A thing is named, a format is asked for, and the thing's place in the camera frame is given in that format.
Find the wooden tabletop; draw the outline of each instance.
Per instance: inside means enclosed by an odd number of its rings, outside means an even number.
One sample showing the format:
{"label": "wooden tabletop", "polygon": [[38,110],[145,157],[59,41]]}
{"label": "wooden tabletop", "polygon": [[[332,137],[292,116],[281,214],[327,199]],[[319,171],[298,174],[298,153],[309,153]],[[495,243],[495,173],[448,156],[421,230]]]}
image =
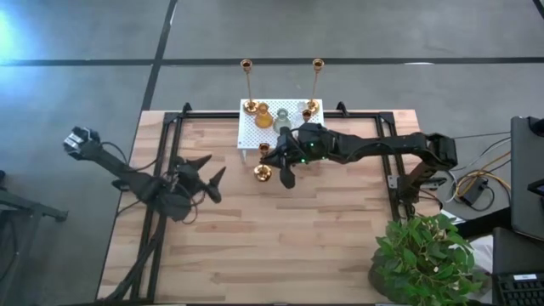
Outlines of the wooden tabletop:
{"label": "wooden tabletop", "polygon": [[[419,131],[414,110],[391,111],[399,135]],[[155,159],[163,114],[142,113],[133,167]],[[364,138],[377,136],[370,119],[326,119],[326,126]],[[287,190],[278,172],[259,183],[252,176],[256,162],[241,163],[237,119],[185,119],[182,133],[182,157],[213,154],[200,172],[204,181],[227,167],[219,186],[223,201],[206,199],[191,225],[167,221],[157,303],[387,302],[367,280],[375,237],[384,235],[391,219],[380,157],[348,165],[298,165],[293,168],[297,185]],[[415,156],[403,159],[407,172],[420,161]],[[134,195],[123,195],[120,209],[134,201]],[[439,212],[436,203],[425,200],[416,209]],[[145,205],[138,204],[117,218],[99,298],[114,290],[136,260],[144,215]],[[192,212],[186,221],[194,216]],[[146,289],[144,273],[141,294]]]}

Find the potted plant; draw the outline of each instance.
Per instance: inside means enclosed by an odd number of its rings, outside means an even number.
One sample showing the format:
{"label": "potted plant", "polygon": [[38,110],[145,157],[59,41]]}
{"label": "potted plant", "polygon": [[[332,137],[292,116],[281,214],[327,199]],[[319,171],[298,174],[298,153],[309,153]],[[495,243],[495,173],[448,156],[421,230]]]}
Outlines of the potted plant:
{"label": "potted plant", "polygon": [[369,271],[370,283],[396,303],[464,304],[485,276],[473,272],[471,247],[444,215],[390,222]]}

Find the gold candlestick holder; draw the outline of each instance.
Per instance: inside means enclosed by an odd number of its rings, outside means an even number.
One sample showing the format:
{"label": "gold candlestick holder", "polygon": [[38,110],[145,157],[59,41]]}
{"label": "gold candlestick holder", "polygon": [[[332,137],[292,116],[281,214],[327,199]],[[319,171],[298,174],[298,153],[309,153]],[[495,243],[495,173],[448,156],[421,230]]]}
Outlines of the gold candlestick holder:
{"label": "gold candlestick holder", "polygon": [[[258,146],[258,150],[261,156],[265,156],[270,149],[270,144],[262,143]],[[260,164],[253,169],[253,175],[259,182],[268,182],[272,177],[272,168],[267,165]]]}
{"label": "gold candlestick holder", "polygon": [[251,72],[252,70],[253,63],[250,59],[243,59],[242,62],[240,62],[240,66],[246,73],[247,92],[249,93],[249,100],[244,102],[244,111],[249,115],[254,115],[257,113],[258,110],[258,102],[253,101],[252,87],[249,82],[249,72]]}
{"label": "gold candlestick holder", "polygon": [[304,122],[308,122],[309,118],[312,117],[312,111],[311,110],[303,110],[303,119]]}
{"label": "gold candlestick holder", "polygon": [[320,109],[320,104],[317,102],[315,97],[315,87],[317,85],[317,76],[319,75],[321,69],[323,69],[323,66],[325,66],[325,62],[323,59],[314,59],[312,62],[312,65],[314,66],[315,71],[315,78],[314,78],[314,89],[312,90],[312,98],[308,101],[307,106],[308,109],[312,112],[312,114],[315,114]]}

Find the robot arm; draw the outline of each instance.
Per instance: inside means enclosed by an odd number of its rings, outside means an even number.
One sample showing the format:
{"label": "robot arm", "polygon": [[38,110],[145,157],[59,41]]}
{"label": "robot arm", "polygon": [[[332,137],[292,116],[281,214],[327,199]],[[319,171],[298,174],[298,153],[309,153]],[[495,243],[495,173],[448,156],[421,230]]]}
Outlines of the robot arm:
{"label": "robot arm", "polygon": [[212,156],[204,156],[195,161],[186,161],[177,157],[174,182],[163,177],[140,173],[129,165],[104,150],[100,144],[97,132],[86,127],[74,127],[71,134],[65,139],[63,146],[66,153],[78,161],[92,161],[117,176],[128,185],[138,200],[153,207],[160,213],[165,213],[174,221],[183,220],[190,212],[191,199],[199,192],[204,191],[215,203],[221,202],[218,190],[219,181],[223,177],[225,167],[222,168],[209,184],[200,180],[198,170],[203,167]]}
{"label": "robot arm", "polygon": [[400,199],[414,202],[423,183],[437,171],[447,171],[457,165],[455,141],[437,133],[362,139],[308,122],[297,130],[295,139],[291,130],[282,128],[275,149],[261,158],[264,165],[280,169],[280,180],[287,188],[295,186],[291,166],[297,163],[329,159],[347,164],[365,156],[413,154],[422,162],[409,175],[399,178],[398,189]]}

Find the gray concrete floor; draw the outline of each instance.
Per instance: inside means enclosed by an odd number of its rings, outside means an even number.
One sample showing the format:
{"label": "gray concrete floor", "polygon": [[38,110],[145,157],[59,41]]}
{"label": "gray concrete floor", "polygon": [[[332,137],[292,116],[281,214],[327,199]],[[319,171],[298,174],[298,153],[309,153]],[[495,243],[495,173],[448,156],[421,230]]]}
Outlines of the gray concrete floor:
{"label": "gray concrete floor", "polygon": [[[152,59],[167,6],[2,0],[0,60]],[[530,0],[180,0],[164,57],[542,56],[543,26]],[[424,132],[455,137],[507,131],[512,116],[544,116],[543,73],[538,64],[326,65],[317,95],[326,108],[341,100],[350,109],[416,109]],[[63,224],[42,223],[13,304],[94,299],[119,192],[108,173],[74,161],[61,142],[73,126],[90,126],[129,153],[149,76],[149,66],[0,67],[7,186],[70,210]],[[313,71],[255,66],[252,81],[257,97],[305,98]],[[245,94],[238,66],[162,67],[151,109],[190,102],[194,109],[234,110]],[[460,165],[501,137],[460,139]],[[509,180],[508,167],[498,174]],[[493,209],[507,205],[499,193]],[[458,204],[446,209],[477,216]]]}

